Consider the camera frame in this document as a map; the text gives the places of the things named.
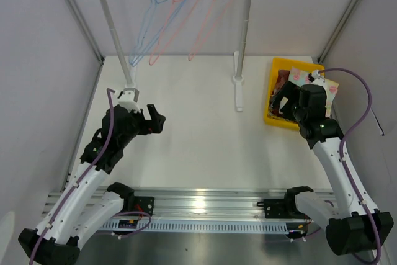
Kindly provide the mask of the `red plaid skirt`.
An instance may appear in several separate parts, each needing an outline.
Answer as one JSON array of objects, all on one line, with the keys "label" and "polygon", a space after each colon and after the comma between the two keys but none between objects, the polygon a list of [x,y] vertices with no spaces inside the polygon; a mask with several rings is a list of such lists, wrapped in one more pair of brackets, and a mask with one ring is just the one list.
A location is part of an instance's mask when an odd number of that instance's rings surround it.
[{"label": "red plaid skirt", "polygon": [[[272,97],[286,82],[288,82],[289,75],[290,75],[290,71],[289,70],[278,70],[278,76],[277,76],[276,84],[275,84],[275,87],[274,87],[270,97]],[[270,107],[270,104],[269,104],[269,108],[270,108],[270,112],[273,115],[276,115],[278,117],[282,116],[282,113],[280,111],[274,112],[272,110],[272,108]]]}]

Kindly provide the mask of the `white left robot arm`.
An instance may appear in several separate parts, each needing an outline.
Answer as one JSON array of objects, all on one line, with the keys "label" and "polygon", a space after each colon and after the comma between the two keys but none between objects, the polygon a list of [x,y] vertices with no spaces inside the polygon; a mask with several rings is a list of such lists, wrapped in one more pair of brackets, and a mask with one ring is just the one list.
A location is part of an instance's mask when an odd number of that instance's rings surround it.
[{"label": "white left robot arm", "polygon": [[30,264],[75,264],[88,239],[112,217],[151,218],[151,212],[135,198],[135,191],[120,182],[111,184],[88,211],[84,209],[135,137],[163,131],[165,116],[152,104],[147,108],[149,119],[120,105],[106,112],[80,157],[74,178],[56,204],[34,229],[25,228],[20,233],[18,241]]}]

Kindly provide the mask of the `floral pastel skirt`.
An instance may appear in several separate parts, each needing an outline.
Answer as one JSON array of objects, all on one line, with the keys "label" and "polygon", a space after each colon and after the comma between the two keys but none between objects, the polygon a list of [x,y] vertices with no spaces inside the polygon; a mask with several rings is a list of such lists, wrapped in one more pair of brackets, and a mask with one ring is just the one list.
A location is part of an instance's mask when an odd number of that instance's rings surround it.
[{"label": "floral pastel skirt", "polygon": [[[298,87],[302,87],[305,84],[310,84],[310,82],[308,80],[308,75],[309,75],[309,73],[311,73],[313,71],[303,71],[303,70],[293,67],[290,70],[290,75],[289,75],[288,80],[290,82],[292,82],[293,84],[297,85]],[[325,80],[326,80],[326,85],[323,88],[326,91],[326,105],[325,105],[326,117],[330,117],[332,102],[337,94],[339,84],[337,82],[331,81],[326,78],[325,78]]]}]

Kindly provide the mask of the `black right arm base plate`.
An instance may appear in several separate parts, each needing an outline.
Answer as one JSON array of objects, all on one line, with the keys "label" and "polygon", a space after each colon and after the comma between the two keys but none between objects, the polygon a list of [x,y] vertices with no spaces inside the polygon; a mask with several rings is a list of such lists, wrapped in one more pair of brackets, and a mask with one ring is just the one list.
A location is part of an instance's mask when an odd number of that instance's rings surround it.
[{"label": "black right arm base plate", "polygon": [[256,202],[256,206],[264,210],[267,219],[308,219],[294,202],[285,199],[264,199]]}]

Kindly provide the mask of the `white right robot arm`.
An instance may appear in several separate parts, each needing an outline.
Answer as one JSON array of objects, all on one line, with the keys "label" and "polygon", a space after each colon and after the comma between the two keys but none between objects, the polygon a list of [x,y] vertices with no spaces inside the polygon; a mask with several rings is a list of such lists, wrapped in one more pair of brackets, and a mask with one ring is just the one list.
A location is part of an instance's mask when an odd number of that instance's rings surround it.
[{"label": "white right robot arm", "polygon": [[326,90],[317,84],[297,86],[285,83],[270,98],[270,106],[295,120],[323,166],[334,192],[336,205],[322,200],[308,186],[286,190],[283,199],[264,199],[267,219],[313,220],[325,231],[334,254],[381,254],[394,221],[382,212],[360,182],[344,143],[344,135],[334,119],[326,116]]}]

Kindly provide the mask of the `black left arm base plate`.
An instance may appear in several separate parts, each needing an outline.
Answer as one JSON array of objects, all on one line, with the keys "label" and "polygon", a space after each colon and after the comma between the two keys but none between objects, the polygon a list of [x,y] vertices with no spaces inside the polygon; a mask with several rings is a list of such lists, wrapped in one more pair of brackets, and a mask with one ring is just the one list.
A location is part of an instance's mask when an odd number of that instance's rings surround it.
[{"label": "black left arm base plate", "polygon": [[153,215],[154,210],[154,197],[130,197],[129,199],[125,199],[123,203],[123,212],[144,212]]}]

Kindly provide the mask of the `yellow plastic bin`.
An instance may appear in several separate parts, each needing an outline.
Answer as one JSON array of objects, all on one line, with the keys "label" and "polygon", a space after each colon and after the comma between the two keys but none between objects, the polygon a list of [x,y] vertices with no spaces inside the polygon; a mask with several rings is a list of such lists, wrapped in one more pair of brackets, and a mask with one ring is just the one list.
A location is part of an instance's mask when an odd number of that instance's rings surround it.
[{"label": "yellow plastic bin", "polygon": [[264,108],[264,122],[267,125],[271,125],[274,127],[299,131],[299,126],[297,123],[289,120],[285,120],[277,116],[273,116],[269,112],[270,97],[277,83],[279,71],[280,70],[290,71],[293,67],[309,73],[313,72],[314,70],[319,70],[319,71],[324,70],[324,66],[322,65],[316,65],[314,63],[307,63],[298,60],[291,60],[288,58],[275,57],[272,60],[271,69],[270,69],[269,83],[267,87],[267,95],[266,95],[266,102]]}]

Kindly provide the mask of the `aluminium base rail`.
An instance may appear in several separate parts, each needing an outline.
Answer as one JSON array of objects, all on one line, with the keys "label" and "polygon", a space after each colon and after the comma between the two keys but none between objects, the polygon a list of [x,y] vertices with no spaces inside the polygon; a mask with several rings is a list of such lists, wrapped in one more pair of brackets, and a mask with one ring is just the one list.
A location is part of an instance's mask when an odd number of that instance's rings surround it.
[{"label": "aluminium base rail", "polygon": [[[85,206],[88,211],[98,203],[106,189],[96,190]],[[211,190],[134,190],[135,197],[154,197],[153,215],[149,220],[218,220],[218,221],[263,221],[276,220],[285,223],[305,223],[299,219],[267,219],[264,210],[256,206],[256,202],[264,199],[283,199],[283,191],[211,191]],[[322,200],[336,205],[334,192],[314,191]],[[44,211],[40,216],[42,221],[56,204],[62,193],[50,195]]]}]

